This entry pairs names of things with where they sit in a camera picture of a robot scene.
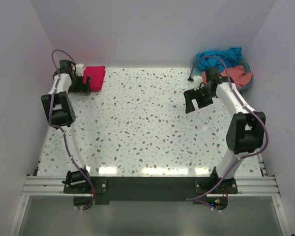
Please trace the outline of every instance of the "white wall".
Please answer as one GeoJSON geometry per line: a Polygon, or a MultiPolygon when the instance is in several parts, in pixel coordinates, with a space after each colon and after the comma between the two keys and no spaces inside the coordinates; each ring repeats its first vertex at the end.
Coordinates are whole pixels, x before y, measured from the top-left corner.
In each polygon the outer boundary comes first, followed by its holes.
{"type": "Polygon", "coordinates": [[[77,61],[188,66],[251,45],[275,0],[31,0],[54,48],[77,61]]]}
{"type": "Polygon", "coordinates": [[[28,0],[0,0],[0,236],[8,233],[47,130],[40,96],[52,46],[28,0]]]}
{"type": "Polygon", "coordinates": [[[269,129],[263,158],[295,232],[295,0],[277,0],[246,59],[254,72],[246,97],[265,112],[269,129]]]}

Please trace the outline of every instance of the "white speckled table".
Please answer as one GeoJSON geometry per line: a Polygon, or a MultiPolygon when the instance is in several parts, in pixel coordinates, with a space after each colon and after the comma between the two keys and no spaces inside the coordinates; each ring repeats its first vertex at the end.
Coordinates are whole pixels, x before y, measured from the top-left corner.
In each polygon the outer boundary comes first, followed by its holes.
{"type": "MultiPolygon", "coordinates": [[[[208,176],[226,151],[223,103],[185,114],[187,68],[107,68],[101,92],[70,94],[80,153],[91,176],[208,176]]],[[[67,154],[49,129],[37,175],[65,176],[67,154]]],[[[259,177],[257,157],[237,177],[259,177]]]]}

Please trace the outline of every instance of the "blue towel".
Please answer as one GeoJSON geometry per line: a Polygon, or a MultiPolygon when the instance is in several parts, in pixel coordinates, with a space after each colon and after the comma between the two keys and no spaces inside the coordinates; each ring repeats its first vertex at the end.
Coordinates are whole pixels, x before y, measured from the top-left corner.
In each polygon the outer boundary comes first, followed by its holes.
{"type": "MultiPolygon", "coordinates": [[[[241,47],[230,48],[229,50],[224,50],[224,51],[213,50],[213,51],[207,51],[207,52],[197,54],[198,59],[203,56],[216,56],[223,60],[227,68],[239,65],[239,63],[241,62],[243,58],[241,55],[241,47]]],[[[200,70],[202,71],[205,71],[215,66],[218,66],[218,68],[220,69],[220,72],[224,70],[224,66],[222,65],[222,63],[215,58],[202,59],[198,62],[198,66],[200,70]]]]}

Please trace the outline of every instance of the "teal basket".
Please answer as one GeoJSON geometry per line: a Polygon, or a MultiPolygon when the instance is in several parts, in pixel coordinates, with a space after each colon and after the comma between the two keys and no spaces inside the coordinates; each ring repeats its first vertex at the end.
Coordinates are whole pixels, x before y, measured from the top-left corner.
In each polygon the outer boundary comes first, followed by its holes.
{"type": "MultiPolygon", "coordinates": [[[[193,65],[194,65],[194,63],[196,62],[197,59],[198,59],[197,56],[194,56],[191,59],[191,62],[190,62],[190,70],[192,69],[192,67],[193,67],[193,65]]],[[[239,63],[239,65],[243,65],[244,66],[244,70],[245,70],[246,73],[251,72],[248,62],[246,62],[244,59],[241,60],[241,62],[239,63]]],[[[196,76],[196,75],[202,76],[202,71],[199,69],[198,65],[196,65],[196,67],[194,68],[191,76],[196,76]]],[[[245,87],[237,87],[237,90],[238,91],[242,91],[242,90],[248,89],[248,88],[251,87],[251,85],[252,85],[252,78],[251,78],[250,82],[245,87]]]]}

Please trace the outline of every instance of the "orange cloth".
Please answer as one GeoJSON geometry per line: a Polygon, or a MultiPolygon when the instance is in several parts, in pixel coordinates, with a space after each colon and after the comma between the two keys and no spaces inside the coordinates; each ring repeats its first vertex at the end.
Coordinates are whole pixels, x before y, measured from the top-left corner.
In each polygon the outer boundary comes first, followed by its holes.
{"type": "MultiPolygon", "coordinates": [[[[253,76],[252,72],[245,72],[243,65],[228,68],[228,71],[230,73],[230,77],[234,80],[236,87],[245,87],[251,81],[251,78],[253,76]]],[[[223,70],[221,75],[227,76],[225,69],[223,70]]],[[[205,71],[202,72],[202,79],[203,82],[207,83],[205,71]]]]}

